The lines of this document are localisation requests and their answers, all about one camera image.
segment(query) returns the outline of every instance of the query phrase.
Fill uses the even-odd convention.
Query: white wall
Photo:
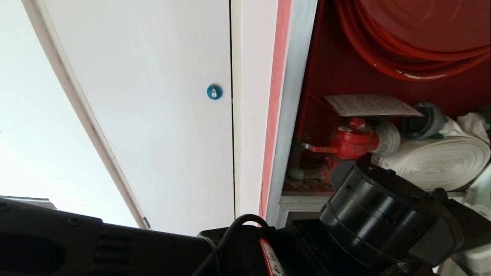
[[[20,1],[0,1],[0,51],[0,195],[136,227]]]
[[[259,212],[277,8],[231,1],[236,216]]]

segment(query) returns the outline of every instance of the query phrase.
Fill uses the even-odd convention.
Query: red fire hose
[[[472,68],[490,57],[489,45],[459,52],[418,48],[377,24],[359,0],[334,0],[334,3],[353,48],[375,69],[393,78],[438,80]]]

